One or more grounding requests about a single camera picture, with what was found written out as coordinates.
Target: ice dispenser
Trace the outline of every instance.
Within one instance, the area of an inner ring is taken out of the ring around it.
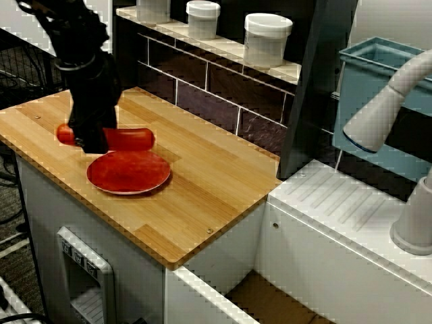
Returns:
[[[70,304],[82,324],[116,324],[113,270],[68,228],[58,232]]]

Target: red sausage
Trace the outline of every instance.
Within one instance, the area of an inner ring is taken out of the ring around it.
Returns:
[[[148,151],[155,143],[155,135],[148,128],[104,128],[103,131],[110,151]],[[76,146],[74,131],[67,124],[57,128],[57,138],[63,144]]]

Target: jar lid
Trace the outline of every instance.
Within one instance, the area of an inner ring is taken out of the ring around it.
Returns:
[[[186,12],[201,18],[217,18],[221,14],[221,6],[216,2],[193,0],[186,5]]]
[[[272,13],[251,13],[246,16],[244,28],[259,36],[283,38],[291,34],[292,21]]]

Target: red plate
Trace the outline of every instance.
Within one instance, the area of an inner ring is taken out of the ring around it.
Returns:
[[[92,162],[87,178],[112,194],[140,194],[159,187],[169,177],[167,161],[149,151],[115,151]]]

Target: dispenser buttons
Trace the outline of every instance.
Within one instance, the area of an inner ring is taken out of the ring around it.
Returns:
[[[94,265],[87,261],[87,271],[95,278],[97,278],[97,269]]]
[[[67,253],[68,255],[72,256],[72,247],[69,243],[67,243],[65,240],[61,241],[61,245],[63,246],[64,253]]]
[[[75,250],[75,261],[77,264],[79,264],[81,267],[84,266],[84,257],[81,253],[79,253],[77,250]]]

